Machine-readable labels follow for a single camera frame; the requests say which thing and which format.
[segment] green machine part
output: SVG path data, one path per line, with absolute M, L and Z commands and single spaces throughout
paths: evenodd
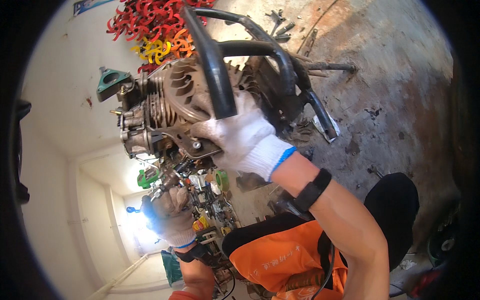
M 141 186 L 144 190 L 149 189 L 151 184 L 160 179 L 160 170 L 157 168 L 149 167 L 145 170 L 140 170 L 140 174 L 137 177 L 138 186 Z
M 127 72 L 100 68 L 100 81 L 96 88 L 98 101 L 103 102 L 120 91 L 123 83 L 131 82 L 131 76 Z

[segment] hand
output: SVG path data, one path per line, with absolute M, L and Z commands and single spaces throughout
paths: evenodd
M 152 194 L 143 196 L 140 207 L 148 220 L 147 228 L 172 247 L 183 248 L 192 244 L 196 234 L 192 229 L 192 208 L 187 206 L 187 188 L 172 187 L 153 202 L 151 199 Z
M 275 128 L 265 119 L 255 99 L 247 91 L 234 93 L 238 115 L 216 120 L 208 93 L 196 93 L 192 104 L 210 116 L 190 128 L 192 135 L 209 139 L 223 153 L 213 156 L 219 168 L 256 173 L 270 181 L 272 172 L 295 147 L 275 136 Z

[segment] poster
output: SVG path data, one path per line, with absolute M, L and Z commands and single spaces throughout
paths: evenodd
M 103 3 L 107 3 L 113 0 L 82 0 L 75 2 L 73 4 L 73 16 L 76 17 L 78 14 L 81 14 L 91 8 L 94 8 Z

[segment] white pipe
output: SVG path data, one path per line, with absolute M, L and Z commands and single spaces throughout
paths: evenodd
M 156 251 L 145 254 L 138 261 L 136 261 L 134 264 L 129 266 L 120 275 L 118 275 L 115 279 L 107 282 L 107 284 L 105 284 L 104 286 L 99 288 L 95 293 L 90 295 L 86 300 L 101 300 L 105 298 L 108 294 L 108 291 L 110 291 L 116 284 L 122 283 L 130 274 L 132 274 L 138 268 L 139 265 L 141 265 L 145 260 L 148 259 L 148 256 L 159 254 L 161 252 L 162 252 L 161 250 L 156 250 Z

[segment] green tape roll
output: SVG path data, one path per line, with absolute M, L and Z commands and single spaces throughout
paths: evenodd
M 215 171 L 215 181 L 221 191 L 227 192 L 229 190 L 230 183 L 228 181 L 227 172 L 224 170 Z

